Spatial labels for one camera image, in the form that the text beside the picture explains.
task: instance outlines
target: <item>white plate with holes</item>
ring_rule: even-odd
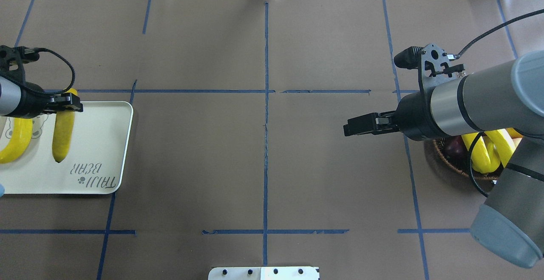
[[[76,113],[70,152],[53,159],[56,115],[33,119],[32,140],[14,162],[0,164],[6,194],[109,194],[121,185],[133,109],[128,102],[82,102]],[[0,150],[11,137],[13,118],[0,135]]]
[[[208,280],[319,280],[319,268],[311,266],[267,266],[214,268]]]

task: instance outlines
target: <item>wicker basket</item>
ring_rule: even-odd
[[[433,140],[433,148],[434,152],[437,154],[437,157],[439,160],[445,164],[447,168],[450,170],[453,170],[457,174],[460,174],[466,178],[468,178],[468,174],[466,172],[468,168],[468,164],[466,160],[463,159],[456,159],[456,158],[448,158],[443,153],[444,143],[447,139],[434,139]],[[501,175],[501,172],[503,171],[503,166],[499,166],[495,172],[488,173],[487,175],[481,174],[475,170],[472,172],[474,173],[474,178],[480,181],[496,181],[499,179],[499,176]]]

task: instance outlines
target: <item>black cable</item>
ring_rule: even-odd
[[[478,143],[478,140],[483,135],[484,135],[484,133],[478,133],[478,135],[476,135],[476,137],[474,138],[474,141],[472,141],[472,144],[470,145],[470,148],[468,149],[468,157],[467,157],[468,158],[468,160],[467,160],[467,163],[468,163],[468,177],[470,177],[470,181],[472,182],[472,185],[474,185],[474,187],[476,187],[478,192],[480,192],[480,194],[484,195],[485,197],[488,197],[489,195],[476,182],[476,179],[474,178],[474,172],[472,171],[472,151],[474,151],[474,147],[476,146],[476,143]]]
[[[478,40],[481,40],[482,38],[485,38],[486,36],[488,36],[489,34],[492,34],[493,32],[509,25],[509,24],[512,24],[516,21],[519,21],[519,20],[522,20],[522,19],[525,19],[526,17],[532,17],[533,15],[537,15],[537,14],[541,14],[541,13],[544,13],[544,9],[540,9],[540,10],[537,10],[537,11],[533,11],[533,12],[529,12],[529,13],[525,13],[524,15],[520,15],[519,17],[515,17],[509,21],[506,21],[504,22],[503,24],[500,24],[498,26],[495,26],[494,28],[488,30],[487,32],[484,32],[483,34],[481,34],[480,36],[477,36],[474,40],[470,41],[460,52],[459,54],[457,55],[454,55],[455,56],[455,59],[460,59],[461,56],[468,50],[468,48],[470,48],[472,45],[474,45],[474,43],[478,42]]]
[[[29,86],[27,86],[26,84],[22,84],[21,82],[13,79],[12,77],[8,76],[8,75],[1,75],[2,77],[6,78],[7,80],[13,82],[14,84],[24,88],[25,90],[27,91],[30,91],[30,92],[33,92],[34,94],[37,94],[37,95],[42,95],[42,96],[52,96],[52,95],[57,95],[57,94],[62,94],[68,90],[70,90],[70,88],[72,88],[72,86],[74,85],[74,82],[76,82],[76,71],[74,70],[74,67],[72,67],[72,65],[68,62],[68,60],[64,59],[64,57],[60,56],[59,54],[57,54],[56,52],[52,51],[52,50],[49,50],[49,49],[46,49],[46,48],[35,48],[34,51],[36,53],[38,52],[49,52],[55,56],[57,56],[59,59],[61,59],[62,61],[64,61],[64,63],[66,63],[66,65],[68,65],[68,67],[70,68],[70,71],[72,71],[72,81],[70,81],[70,85],[68,85],[66,87],[66,89],[64,90],[60,90],[60,91],[55,91],[55,92],[41,92],[41,91],[38,91],[38,90],[35,90]]]

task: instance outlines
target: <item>blue tape line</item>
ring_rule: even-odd
[[[504,23],[507,20],[504,17],[503,5],[501,5],[501,0],[497,0],[497,5],[499,6],[499,12],[501,13],[501,19],[502,19],[502,21]],[[505,28],[505,30],[507,30],[508,42],[510,42],[510,47],[512,48],[513,57],[515,59],[517,59],[517,51],[516,51],[516,47],[513,45],[513,40],[512,40],[512,36],[510,35],[510,30],[508,29],[508,26],[505,26],[504,28]]]
[[[80,93],[131,93],[132,90],[116,90],[116,89],[82,89],[78,90]]]
[[[267,234],[344,234],[349,229],[267,229]],[[210,234],[264,234],[261,229],[229,229],[229,230],[213,230],[208,232],[202,230],[203,235]]]
[[[395,67],[395,63],[393,61],[393,40],[391,38],[391,29],[389,27],[389,16],[387,15],[387,3],[386,0],[382,0],[383,3],[383,15],[385,16],[385,27],[387,30],[387,42],[389,43],[389,55],[391,57],[391,68],[393,69],[393,74],[395,75],[395,89],[397,92],[397,100],[400,102],[400,85],[399,85],[399,78],[397,75],[397,69]],[[408,157],[408,165],[410,166],[410,181],[412,182],[412,197],[414,198],[414,210],[416,213],[416,222],[417,222],[417,229],[421,230],[421,218],[419,215],[419,205],[417,200],[417,192],[416,192],[416,182],[414,180],[414,170],[412,168],[412,158],[410,157],[410,147],[408,146],[408,138],[404,136],[404,147],[406,149],[406,156]],[[423,273],[425,275],[425,280],[429,280],[429,268],[427,266],[427,253],[425,251],[425,242],[423,240],[423,233],[418,232],[419,236],[419,247],[421,250],[421,259],[423,263]]]
[[[134,101],[134,94],[136,92],[136,83],[138,82],[138,79],[134,81],[132,84],[132,90],[130,91],[130,100],[128,102],[132,105],[132,102]]]
[[[393,93],[415,93],[419,92],[419,90],[394,90]]]
[[[183,90],[183,89],[81,89],[81,93],[266,93],[266,90]]]
[[[136,230],[109,230],[109,234],[130,234],[136,236]]]
[[[268,2],[264,2],[264,184],[263,184],[263,266],[268,265]]]
[[[19,30],[19,35],[17,36],[17,40],[15,40],[15,47],[19,46],[19,41],[21,41],[21,37],[23,36],[23,31],[25,30],[25,26],[27,24],[28,17],[31,14],[33,5],[34,5],[34,0],[31,0],[31,3],[27,9],[27,14],[25,15],[25,19],[23,20],[23,25],[21,25],[21,30]]]
[[[235,230],[213,230],[212,232],[202,230],[202,234],[203,235],[208,235],[208,234],[263,234],[263,230],[261,230],[261,229],[235,229]]]
[[[406,149],[406,156],[408,157],[408,165],[410,166],[410,181],[412,182],[412,197],[414,199],[414,211],[416,213],[416,223],[419,230],[419,247],[421,249],[421,259],[423,262],[423,273],[425,275],[425,280],[429,280],[429,268],[427,266],[427,253],[425,251],[425,241],[423,240],[423,232],[421,231],[421,216],[419,214],[419,204],[417,200],[416,192],[416,181],[414,179],[414,169],[412,168],[412,157],[410,155],[410,147],[408,145],[408,138],[404,136],[404,147]]]
[[[399,77],[397,75],[397,69],[395,68],[395,63],[393,61],[393,40],[391,39],[391,29],[389,28],[389,16],[387,15],[387,4],[385,0],[381,0],[383,4],[383,15],[385,16],[385,28],[387,30],[387,42],[389,43],[389,56],[391,57],[391,69],[393,70],[393,75],[395,76],[395,92],[397,94],[397,100],[400,102],[400,86],[399,86]]]
[[[149,9],[151,8],[151,0],[147,0],[147,9],[145,11],[145,19],[144,19],[144,29],[142,30],[142,34],[145,34],[147,30],[147,19],[149,18]]]
[[[282,93],[370,93],[371,90],[285,90]]]
[[[267,90],[135,90],[136,93],[267,93]]]
[[[349,229],[269,229],[270,234],[344,234]]]
[[[0,229],[0,234],[104,234],[105,230]],[[136,235],[135,230],[111,230],[109,234]]]
[[[113,192],[111,194],[111,201],[109,203],[108,220],[105,224],[104,241],[102,243],[102,252],[100,255],[99,271],[96,275],[96,280],[101,280],[102,278],[102,269],[104,268],[105,251],[108,247],[108,238],[109,238],[109,231],[110,231],[109,228],[111,228],[111,217],[113,216],[113,206],[115,205],[115,193],[116,192]]]
[[[399,229],[397,233],[409,234],[409,233],[470,233],[468,228],[445,228],[445,229]]]
[[[104,234],[104,230],[2,229],[0,234]]]

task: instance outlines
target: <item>banana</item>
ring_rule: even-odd
[[[486,131],[485,134],[495,143],[499,157],[501,157],[501,163],[503,166],[506,166],[513,152],[516,150],[516,145],[512,141],[512,138],[506,129]]]
[[[15,118],[13,133],[8,145],[0,152],[0,164],[17,160],[27,149],[32,139],[32,119]]]
[[[68,93],[77,95],[75,89],[68,90]],[[76,114],[73,111],[57,112],[55,118],[55,129],[53,130],[53,158],[57,163],[62,162],[68,155],[70,150],[70,142],[72,141],[72,131],[74,129],[74,120]]]
[[[478,135],[478,133],[468,133],[461,136],[467,150],[470,148],[470,145],[476,138],[476,135]],[[476,142],[476,146],[474,146],[472,157],[470,157],[470,159],[472,160],[472,168],[474,168],[474,170],[482,174],[489,173],[488,170],[491,168],[491,159],[487,152],[484,139],[481,137],[478,139],[478,142]]]
[[[508,134],[512,137],[512,139],[522,138],[523,135],[521,133],[518,133],[513,128],[507,128]]]
[[[487,169],[488,173],[495,172],[497,168],[499,168],[499,165],[501,165],[501,157],[499,157],[499,153],[497,152],[497,148],[495,147],[495,143],[489,138],[484,137],[484,143],[485,148],[487,149],[487,154],[489,155],[489,159],[491,160],[490,167]]]

